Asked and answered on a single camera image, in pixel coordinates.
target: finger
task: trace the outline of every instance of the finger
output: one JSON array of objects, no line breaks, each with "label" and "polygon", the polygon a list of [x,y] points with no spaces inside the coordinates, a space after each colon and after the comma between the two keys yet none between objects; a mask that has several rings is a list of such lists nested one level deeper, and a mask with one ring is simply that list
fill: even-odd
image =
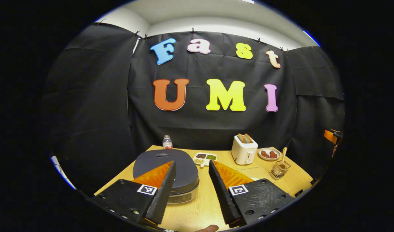
[{"label": "finger", "polygon": [[216,225],[209,225],[204,229],[197,230],[196,232],[215,232],[219,229]]}]

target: white ceiling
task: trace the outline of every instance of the white ceiling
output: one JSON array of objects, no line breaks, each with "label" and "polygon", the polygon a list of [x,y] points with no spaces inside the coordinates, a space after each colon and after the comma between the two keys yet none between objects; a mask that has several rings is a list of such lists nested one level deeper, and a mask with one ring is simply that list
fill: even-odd
[{"label": "white ceiling", "polygon": [[303,29],[263,3],[250,4],[241,0],[137,0],[124,7],[137,13],[150,25],[172,19],[216,16],[262,25],[304,46],[315,45]]}]

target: glass cup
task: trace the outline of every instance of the glass cup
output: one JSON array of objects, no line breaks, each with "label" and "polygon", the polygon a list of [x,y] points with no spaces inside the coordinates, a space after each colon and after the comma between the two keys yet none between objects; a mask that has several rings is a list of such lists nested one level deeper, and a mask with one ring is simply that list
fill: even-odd
[{"label": "glass cup", "polygon": [[288,169],[291,167],[291,165],[288,164],[286,161],[284,163],[285,165],[283,165],[280,160],[274,164],[273,169],[271,171],[274,179],[282,178],[284,174],[287,173]]}]

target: plastic bottle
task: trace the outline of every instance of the plastic bottle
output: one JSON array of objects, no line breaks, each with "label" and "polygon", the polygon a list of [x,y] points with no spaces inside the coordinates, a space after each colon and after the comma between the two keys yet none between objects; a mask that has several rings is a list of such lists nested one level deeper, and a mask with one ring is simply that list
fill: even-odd
[{"label": "plastic bottle", "polygon": [[173,148],[173,142],[170,138],[170,135],[164,135],[163,149],[172,149],[172,148]]}]

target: black fabric backdrop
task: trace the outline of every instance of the black fabric backdrop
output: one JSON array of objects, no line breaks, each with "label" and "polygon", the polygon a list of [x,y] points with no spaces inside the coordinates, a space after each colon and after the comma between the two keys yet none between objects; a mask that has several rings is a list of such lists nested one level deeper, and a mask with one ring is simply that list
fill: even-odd
[{"label": "black fabric backdrop", "polygon": [[[176,40],[174,58],[157,65],[150,48],[169,38]],[[197,38],[211,43],[211,53],[186,49]],[[141,38],[131,57],[137,39],[117,26],[91,25],[61,53],[47,79],[42,115],[50,155],[76,188],[93,194],[166,134],[174,148],[230,150],[233,136],[247,133],[259,148],[288,147],[287,155],[312,177],[324,172],[333,144],[323,133],[343,129],[344,95],[319,47],[286,52],[237,35],[180,32]],[[237,57],[237,43],[249,44],[253,58]],[[281,68],[271,65],[268,50]],[[160,110],[153,81],[170,80],[166,99],[172,102],[178,78],[190,80],[184,106]],[[227,90],[233,81],[244,82],[246,110],[206,110],[207,79],[221,80]],[[277,87],[277,112],[265,109],[265,84]]]},{"label": "black fabric backdrop", "polygon": [[51,156],[76,188],[94,194],[135,160],[127,78],[138,36],[93,24],[57,58],[42,97]]}]

